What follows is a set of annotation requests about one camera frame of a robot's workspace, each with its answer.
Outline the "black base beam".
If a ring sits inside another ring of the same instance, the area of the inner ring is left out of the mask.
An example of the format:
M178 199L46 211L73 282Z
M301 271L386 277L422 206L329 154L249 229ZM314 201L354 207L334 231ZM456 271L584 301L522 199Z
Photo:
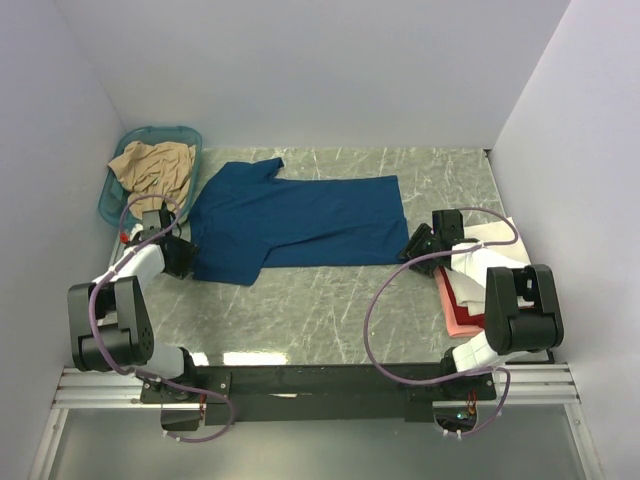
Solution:
M489 374L432 386L408 386L384 377L370 365L199 366L193 386L221 394L203 398L147 382L140 401L167 410L162 421L171 431L195 430L196 417L178 412L193 404L207 426L223 425L235 407L238 422L403 419L434 421L436 402L497 398Z

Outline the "blue t-shirt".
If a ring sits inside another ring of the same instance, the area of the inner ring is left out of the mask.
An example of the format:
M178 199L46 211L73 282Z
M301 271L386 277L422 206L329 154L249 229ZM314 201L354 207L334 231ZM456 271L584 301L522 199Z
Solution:
M396 176L289 180L283 166L228 162L208 180L189 213L194 279L250 286L264 268L398 263L409 233Z

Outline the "aluminium frame rail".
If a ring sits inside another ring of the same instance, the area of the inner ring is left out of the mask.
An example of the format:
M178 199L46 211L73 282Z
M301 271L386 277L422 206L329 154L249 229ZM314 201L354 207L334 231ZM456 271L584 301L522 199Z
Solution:
M587 479L603 479L602 466L586 417L581 408L570 368L566 364L515 364L507 404L520 406L562 405ZM142 382L117 373L90 373L65 369L60 377L45 433L42 436L29 477L47 479L64 431L68 414L78 409L142 408Z

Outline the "teal plastic basket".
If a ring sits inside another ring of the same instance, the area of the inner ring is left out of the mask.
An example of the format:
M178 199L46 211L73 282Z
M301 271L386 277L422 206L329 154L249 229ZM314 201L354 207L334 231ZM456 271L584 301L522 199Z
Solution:
M147 126L138 128L122 137L116 147L114 158L122 154L125 147L132 141L141 141L148 145L156 145L161 142L179 142L196 146L197 153L192 173L191 187L185 211L181 210L183 214L186 214L194 201L195 184L201 165L202 137L200 133L193 128L185 126ZM115 174L108 167L107 177L98 204L98 210L102 218L111 225L118 226L123 224L127 228L141 220L133 217L130 211L124 220L120 219L123 209L128 204L127 199L129 195L130 193L121 186Z

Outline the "beige t-shirt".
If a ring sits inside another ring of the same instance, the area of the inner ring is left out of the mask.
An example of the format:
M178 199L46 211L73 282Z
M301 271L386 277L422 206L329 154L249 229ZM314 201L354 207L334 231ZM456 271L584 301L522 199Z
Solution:
M197 149L195 145L161 142L148 145L132 141L124 152L108 163L117 181L130 193L127 202L136 200L130 213L137 219L146 211L159 210L163 200L149 197L160 194L172 198L185 211Z

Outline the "folded pink t-shirt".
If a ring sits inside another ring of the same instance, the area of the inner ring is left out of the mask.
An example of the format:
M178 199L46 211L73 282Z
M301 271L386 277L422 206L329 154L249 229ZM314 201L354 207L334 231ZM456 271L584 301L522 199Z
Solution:
M448 335L451 338L468 338L482 332L485 326L484 315L470 315L467 307L457 305L449 279L442 268L435 271L434 278Z

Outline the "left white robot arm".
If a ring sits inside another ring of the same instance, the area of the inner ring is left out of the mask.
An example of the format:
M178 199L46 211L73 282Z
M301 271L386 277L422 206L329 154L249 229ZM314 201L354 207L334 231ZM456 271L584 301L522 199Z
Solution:
M143 214L124 241L121 260L100 277L72 286L67 293L71 355L80 371L109 372L94 335L112 362L127 374L164 389L176 401L193 399L200 388L193 359L182 347L154 338L144 301L151 281L166 274L179 280L192 271L197 247L173 234L176 215L163 205Z

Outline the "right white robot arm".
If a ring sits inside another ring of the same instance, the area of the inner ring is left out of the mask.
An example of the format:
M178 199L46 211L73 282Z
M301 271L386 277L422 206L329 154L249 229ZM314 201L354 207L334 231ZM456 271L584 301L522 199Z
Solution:
M441 360L439 387L460 399L474 386L471 371L499 367L526 353L555 348L564 340L564 325L554 275L543 264L526 264L495 251L519 240L515 226L506 240L482 240L465 232L459 209L436 210L430 225L422 223L400 251L409 268L433 277L445 268L481 287L484 327Z

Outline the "folded red t-shirt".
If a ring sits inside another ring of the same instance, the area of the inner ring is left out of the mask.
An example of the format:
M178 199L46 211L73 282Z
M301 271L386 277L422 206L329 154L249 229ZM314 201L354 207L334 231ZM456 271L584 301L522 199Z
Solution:
M470 316L476 316L485 312L485 288L471 278L441 268L443 276L449 281L454 295L455 303L459 307L465 307Z

